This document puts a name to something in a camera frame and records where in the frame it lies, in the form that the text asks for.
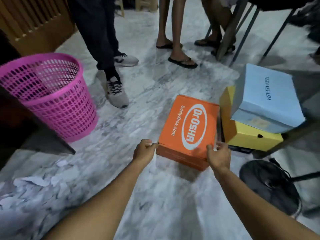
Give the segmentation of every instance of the white sneaker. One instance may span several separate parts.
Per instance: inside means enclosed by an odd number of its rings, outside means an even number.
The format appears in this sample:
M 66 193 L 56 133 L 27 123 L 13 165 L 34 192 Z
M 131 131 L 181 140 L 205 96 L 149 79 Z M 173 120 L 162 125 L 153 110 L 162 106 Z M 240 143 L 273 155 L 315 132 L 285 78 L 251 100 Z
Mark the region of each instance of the white sneaker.
M 122 87 L 120 79 L 118 80 L 115 76 L 111 77 L 111 79 L 106 82 L 106 87 L 110 104 L 119 109 L 128 107 L 129 98 Z
M 138 62 L 139 60 L 137 57 L 126 55 L 125 53 L 120 53 L 119 56 L 114 57 L 115 66 L 133 67 L 137 65 Z

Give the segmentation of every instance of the dark pants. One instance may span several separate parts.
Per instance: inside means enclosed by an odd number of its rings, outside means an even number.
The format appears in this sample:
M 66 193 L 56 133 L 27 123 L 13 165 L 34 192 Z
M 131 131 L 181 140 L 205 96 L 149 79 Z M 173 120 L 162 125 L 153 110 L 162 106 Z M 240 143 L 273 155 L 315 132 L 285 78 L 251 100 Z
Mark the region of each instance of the dark pants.
M 114 27 L 115 0 L 68 0 L 73 19 L 97 68 L 114 66 L 119 43 Z

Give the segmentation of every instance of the pink basket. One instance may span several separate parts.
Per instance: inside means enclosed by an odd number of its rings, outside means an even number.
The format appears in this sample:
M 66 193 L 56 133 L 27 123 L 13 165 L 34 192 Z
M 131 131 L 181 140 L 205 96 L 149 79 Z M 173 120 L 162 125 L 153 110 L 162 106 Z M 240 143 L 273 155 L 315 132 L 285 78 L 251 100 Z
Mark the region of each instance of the pink basket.
M 81 63 L 60 53 L 22 57 L 0 67 L 0 85 L 67 142 L 98 122 Z

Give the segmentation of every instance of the shoe logo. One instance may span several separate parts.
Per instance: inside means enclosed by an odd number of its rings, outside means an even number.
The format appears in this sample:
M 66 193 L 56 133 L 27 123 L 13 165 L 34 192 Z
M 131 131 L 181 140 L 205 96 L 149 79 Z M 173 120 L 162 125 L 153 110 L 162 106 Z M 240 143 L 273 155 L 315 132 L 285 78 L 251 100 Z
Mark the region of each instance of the shoe logo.
M 123 58 L 120 58 L 120 59 L 119 58 L 115 58 L 114 61 L 116 63 L 122 63 L 124 61 L 124 59 Z
M 188 150 L 197 148 L 202 142 L 207 129 L 207 112 L 202 104 L 193 105 L 182 124 L 182 144 Z

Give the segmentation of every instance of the basket rim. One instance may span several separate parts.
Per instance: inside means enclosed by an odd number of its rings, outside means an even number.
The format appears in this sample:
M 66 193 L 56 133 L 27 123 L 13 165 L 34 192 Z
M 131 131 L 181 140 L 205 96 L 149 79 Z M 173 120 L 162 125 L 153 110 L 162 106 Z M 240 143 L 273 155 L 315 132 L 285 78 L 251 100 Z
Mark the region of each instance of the basket rim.
M 58 90 L 58 91 L 56 91 L 54 93 L 51 93 L 49 95 L 46 95 L 46 96 L 43 96 L 43 97 L 40 97 L 40 98 L 37 98 L 37 99 L 34 99 L 34 100 L 30 100 L 30 101 L 25 101 L 25 100 L 22 100 L 22 99 L 18 98 L 19 102 L 21 102 L 25 106 L 33 106 L 33 105 L 37 105 L 37 104 L 40 104 L 40 103 L 46 103 L 46 102 L 48 102 L 48 101 L 50 101 L 50 100 L 52 100 L 52 99 L 54 99 L 56 97 L 59 97 L 62 94 L 66 93 L 68 90 L 70 90 L 70 87 L 72 87 L 74 84 L 76 84 L 83 77 L 83 67 L 82 67 L 82 63 L 80 62 L 80 60 L 78 60 L 77 58 L 75 58 L 74 56 L 71 56 L 69 54 L 55 53 L 55 52 L 43 53 L 43 54 L 34 54 L 34 55 L 30 55 L 30 56 L 20 57 L 20 58 L 15 59 L 15 60 L 11 60 L 11 61 L 7 62 L 6 64 L 3 64 L 2 66 L 0 66 L 0 76 L 4 76 L 5 72 L 7 72 L 7 70 L 5 70 L 7 66 L 11 66 L 11 65 L 13 65 L 15 63 L 17 63 L 17 65 L 21 66 L 22 65 L 21 61 L 25 60 L 26 58 L 29 58 L 29 57 L 33 57 L 34 59 L 36 57 L 43 58 L 43 56 L 48 56 L 48 55 L 52 56 L 52 58 L 47 57 L 48 60 L 50 60 L 50 59 L 58 59 L 57 56 L 61 56 L 61 55 L 69 57 L 71 59 L 74 59 L 79 65 L 78 73 L 69 84 L 67 84 L 65 87 L 61 88 L 60 90 Z

